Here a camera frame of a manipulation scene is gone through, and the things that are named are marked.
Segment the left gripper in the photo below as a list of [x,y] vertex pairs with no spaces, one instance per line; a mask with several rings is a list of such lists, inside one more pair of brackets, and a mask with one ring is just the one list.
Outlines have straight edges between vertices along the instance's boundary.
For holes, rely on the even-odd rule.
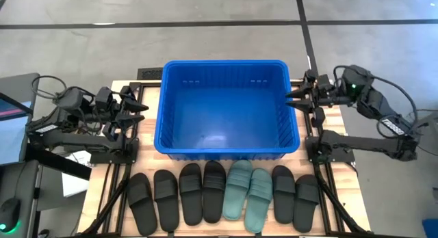
[[125,135],[133,125],[144,120],[144,116],[135,114],[149,109],[147,105],[137,102],[133,89],[124,85],[120,92],[112,91],[113,102],[107,113],[102,133],[111,142],[120,135]]

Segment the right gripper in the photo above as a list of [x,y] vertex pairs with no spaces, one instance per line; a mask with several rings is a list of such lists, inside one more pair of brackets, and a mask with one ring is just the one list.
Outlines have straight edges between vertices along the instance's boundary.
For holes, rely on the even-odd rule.
[[285,104],[298,109],[302,112],[311,112],[313,117],[311,118],[311,124],[313,127],[321,127],[325,121],[325,113],[322,106],[333,105],[333,98],[335,97],[336,88],[330,92],[319,92],[317,89],[317,78],[319,74],[314,70],[307,70],[305,72],[305,81],[298,86],[297,90],[288,92],[286,98],[302,98],[307,93],[309,94],[309,99],[302,99],[298,101],[288,101]]

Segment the blue plastic bin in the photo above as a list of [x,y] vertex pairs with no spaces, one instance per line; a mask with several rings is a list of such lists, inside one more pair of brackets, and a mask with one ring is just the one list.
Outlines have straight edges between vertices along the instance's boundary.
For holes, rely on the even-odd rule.
[[162,73],[154,147],[175,160],[280,159],[300,146],[289,70],[277,59],[174,60]]

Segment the black computer mouse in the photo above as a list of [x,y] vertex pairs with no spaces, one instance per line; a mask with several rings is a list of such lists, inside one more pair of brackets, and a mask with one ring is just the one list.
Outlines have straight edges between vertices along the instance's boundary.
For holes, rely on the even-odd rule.
[[7,199],[0,205],[0,232],[8,233],[18,224],[21,202],[18,198]]

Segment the black rubber slide sandal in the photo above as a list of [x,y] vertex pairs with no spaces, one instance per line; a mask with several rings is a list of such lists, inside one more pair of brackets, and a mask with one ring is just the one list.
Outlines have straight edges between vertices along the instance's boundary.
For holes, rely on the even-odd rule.
[[203,176],[203,218],[207,223],[219,222],[222,217],[227,176],[217,161],[208,161]]
[[154,201],[157,203],[161,229],[174,232],[179,226],[179,191],[174,174],[158,170],[154,174]]
[[157,230],[157,216],[149,179],[143,173],[133,175],[127,186],[127,200],[138,232],[145,237]]
[[272,171],[274,217],[280,224],[290,224],[294,218],[296,193],[294,175],[289,168],[277,165]]
[[294,228],[300,233],[308,233],[312,229],[315,208],[319,205],[319,187],[314,175],[302,175],[296,181],[294,204]]
[[179,193],[185,223],[188,226],[198,225],[203,219],[202,175],[198,164],[187,164],[181,170]]

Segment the white paper sheet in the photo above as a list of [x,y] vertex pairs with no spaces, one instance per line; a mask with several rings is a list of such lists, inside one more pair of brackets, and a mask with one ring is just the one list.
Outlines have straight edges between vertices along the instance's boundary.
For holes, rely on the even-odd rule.
[[77,151],[67,156],[67,159],[70,159],[76,163],[80,163],[81,165],[87,166],[89,168],[91,167],[90,158],[91,154],[85,150]]

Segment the dark floor vent grille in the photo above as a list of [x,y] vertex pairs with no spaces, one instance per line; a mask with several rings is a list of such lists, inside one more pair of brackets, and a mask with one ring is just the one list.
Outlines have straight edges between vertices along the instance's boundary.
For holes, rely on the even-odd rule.
[[139,68],[137,80],[161,80],[163,68]]

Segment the green rubber slide sandal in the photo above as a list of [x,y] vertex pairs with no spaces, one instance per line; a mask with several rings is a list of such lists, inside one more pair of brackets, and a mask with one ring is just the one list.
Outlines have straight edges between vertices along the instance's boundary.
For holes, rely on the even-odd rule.
[[244,226],[248,232],[256,234],[263,230],[272,195],[270,173],[262,168],[253,170],[244,218]]
[[253,166],[248,160],[233,163],[227,174],[222,214],[227,220],[238,220],[249,190]]

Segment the gray side desk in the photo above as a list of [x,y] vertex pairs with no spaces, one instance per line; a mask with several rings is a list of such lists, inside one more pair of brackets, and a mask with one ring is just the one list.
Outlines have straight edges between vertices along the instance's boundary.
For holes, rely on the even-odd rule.
[[[38,86],[38,73],[29,73],[0,78],[0,102],[4,94],[22,105],[34,109],[36,94],[32,88]],[[19,201],[16,223],[7,225],[6,214],[0,212],[0,238],[32,238],[36,200],[34,193],[38,178],[39,163],[26,161],[28,144],[26,124],[31,114],[4,120],[0,111],[0,208],[9,199]]]

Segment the computer monitor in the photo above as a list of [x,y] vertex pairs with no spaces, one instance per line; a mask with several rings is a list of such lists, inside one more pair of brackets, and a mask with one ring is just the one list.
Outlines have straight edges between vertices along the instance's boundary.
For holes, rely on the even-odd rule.
[[34,114],[36,96],[25,92],[0,92],[0,121],[21,119],[28,122]]

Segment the blue floor box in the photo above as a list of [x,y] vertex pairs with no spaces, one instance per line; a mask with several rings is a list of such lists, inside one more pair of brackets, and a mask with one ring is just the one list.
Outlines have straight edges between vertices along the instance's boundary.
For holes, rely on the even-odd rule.
[[422,221],[422,226],[426,238],[438,238],[438,218],[425,219]]

